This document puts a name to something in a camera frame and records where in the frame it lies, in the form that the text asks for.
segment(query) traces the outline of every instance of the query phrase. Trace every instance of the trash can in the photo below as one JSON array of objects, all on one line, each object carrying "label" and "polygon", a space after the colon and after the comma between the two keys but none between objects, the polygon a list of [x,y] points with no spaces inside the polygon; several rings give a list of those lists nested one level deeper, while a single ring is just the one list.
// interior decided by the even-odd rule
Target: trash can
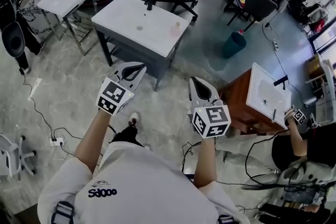
[{"label": "trash can", "polygon": [[240,33],[233,32],[224,43],[223,56],[224,58],[230,58],[245,47],[245,38]]}]

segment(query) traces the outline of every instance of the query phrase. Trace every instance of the black t-shirt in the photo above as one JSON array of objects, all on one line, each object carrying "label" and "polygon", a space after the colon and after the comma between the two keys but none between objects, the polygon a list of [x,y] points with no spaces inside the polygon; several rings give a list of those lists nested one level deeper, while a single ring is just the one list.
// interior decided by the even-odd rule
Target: black t-shirt
[{"label": "black t-shirt", "polygon": [[[316,163],[336,165],[336,123],[318,127],[301,134],[302,139],[307,140],[307,159]],[[285,170],[300,157],[295,156],[290,141],[290,136],[277,136],[272,146],[272,158],[275,165]]]}]

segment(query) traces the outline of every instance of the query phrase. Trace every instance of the chair base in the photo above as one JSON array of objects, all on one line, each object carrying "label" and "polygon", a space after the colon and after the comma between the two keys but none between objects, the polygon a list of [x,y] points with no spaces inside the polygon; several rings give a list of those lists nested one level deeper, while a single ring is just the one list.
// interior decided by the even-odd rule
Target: chair base
[{"label": "chair base", "polygon": [[23,141],[25,139],[26,138],[24,136],[21,136],[20,140],[19,140],[19,163],[20,163],[20,167],[19,167],[20,171],[19,171],[19,173],[25,169],[25,170],[28,171],[28,173],[30,173],[30,175],[33,176],[33,175],[36,174],[36,170],[29,168],[29,166],[26,163],[26,159],[35,156],[36,155],[36,151],[31,151],[29,153],[23,154],[22,143],[23,143]]},{"label": "chair base", "polygon": [[195,22],[198,18],[198,14],[192,10],[197,5],[197,0],[154,0],[153,4],[155,4],[156,2],[174,3],[173,8],[170,10],[171,13],[173,13],[178,6],[182,6],[192,15],[194,15],[192,19],[193,22]]}]

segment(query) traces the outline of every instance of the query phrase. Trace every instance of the power strip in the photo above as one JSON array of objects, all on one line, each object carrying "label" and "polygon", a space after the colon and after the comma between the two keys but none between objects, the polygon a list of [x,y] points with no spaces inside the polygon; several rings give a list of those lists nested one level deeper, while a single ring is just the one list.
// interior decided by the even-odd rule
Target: power strip
[{"label": "power strip", "polygon": [[273,39],[273,47],[275,51],[278,51],[279,47],[278,47],[278,43],[275,39]]},{"label": "power strip", "polygon": [[62,143],[62,145],[64,145],[64,138],[63,137],[56,138],[56,141],[52,141],[51,138],[50,138],[49,141],[50,141],[50,146],[60,146],[61,143]]}]

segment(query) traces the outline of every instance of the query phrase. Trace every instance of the hand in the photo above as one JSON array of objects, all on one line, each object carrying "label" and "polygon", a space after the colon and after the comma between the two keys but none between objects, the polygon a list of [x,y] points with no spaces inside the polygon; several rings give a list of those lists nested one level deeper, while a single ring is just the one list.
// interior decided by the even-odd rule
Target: hand
[{"label": "hand", "polygon": [[307,206],[303,206],[303,210],[304,210],[305,212],[316,213],[319,209],[320,209],[320,206],[318,206],[318,205],[307,205]]}]

